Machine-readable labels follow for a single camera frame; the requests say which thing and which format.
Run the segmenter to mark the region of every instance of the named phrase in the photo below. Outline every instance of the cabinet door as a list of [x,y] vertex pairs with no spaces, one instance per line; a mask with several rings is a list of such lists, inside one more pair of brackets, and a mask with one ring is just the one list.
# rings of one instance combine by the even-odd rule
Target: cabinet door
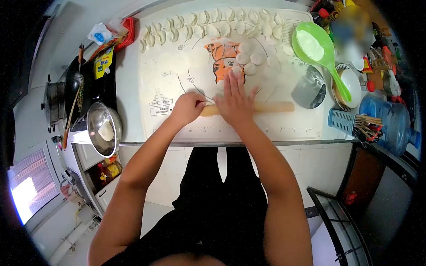
[[117,186],[118,180],[120,179],[120,176],[117,176],[111,183],[106,185],[101,191],[99,191],[95,198],[101,205],[102,209],[105,211],[108,207],[109,202],[112,199],[112,195],[114,194],[115,187]]
[[96,152],[91,144],[76,144],[75,149],[83,171],[86,171],[104,159]]

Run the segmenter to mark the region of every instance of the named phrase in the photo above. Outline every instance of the person's left hand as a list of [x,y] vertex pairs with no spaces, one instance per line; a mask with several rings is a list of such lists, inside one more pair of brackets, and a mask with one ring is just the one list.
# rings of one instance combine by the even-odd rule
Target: person's left hand
[[206,106],[206,97],[204,95],[188,92],[179,97],[175,108],[170,115],[170,119],[181,128],[193,122]]

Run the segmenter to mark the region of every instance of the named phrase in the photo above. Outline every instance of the tiger cartoon print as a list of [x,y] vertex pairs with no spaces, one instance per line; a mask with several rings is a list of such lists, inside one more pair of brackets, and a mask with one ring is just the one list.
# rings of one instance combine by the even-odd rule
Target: tiger cartoon print
[[[219,80],[223,80],[223,76],[229,72],[234,66],[239,66],[236,57],[240,52],[238,51],[239,43],[225,42],[225,43],[209,43],[205,46],[207,51],[211,53],[215,60],[213,64],[213,73],[216,76],[216,84]],[[244,69],[242,71],[242,81],[245,83]]]

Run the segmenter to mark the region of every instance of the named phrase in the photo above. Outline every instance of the red bottle cap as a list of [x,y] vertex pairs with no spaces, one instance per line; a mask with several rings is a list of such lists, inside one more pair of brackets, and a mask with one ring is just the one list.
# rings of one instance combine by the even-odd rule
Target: red bottle cap
[[318,15],[319,15],[320,17],[322,17],[322,18],[326,18],[326,17],[328,17],[330,14],[328,13],[328,11],[327,11],[327,10],[325,10],[325,9],[320,9],[320,10],[318,10]]
[[367,91],[369,92],[374,92],[374,90],[376,89],[376,86],[374,85],[374,82],[372,81],[367,81],[366,87],[367,87]]

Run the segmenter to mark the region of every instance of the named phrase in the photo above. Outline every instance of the blue basket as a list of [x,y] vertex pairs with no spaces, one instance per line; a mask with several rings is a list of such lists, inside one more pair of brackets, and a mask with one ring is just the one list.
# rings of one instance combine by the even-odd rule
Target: blue basket
[[352,136],[354,129],[355,115],[341,110],[330,109],[328,114],[328,126],[339,129]]

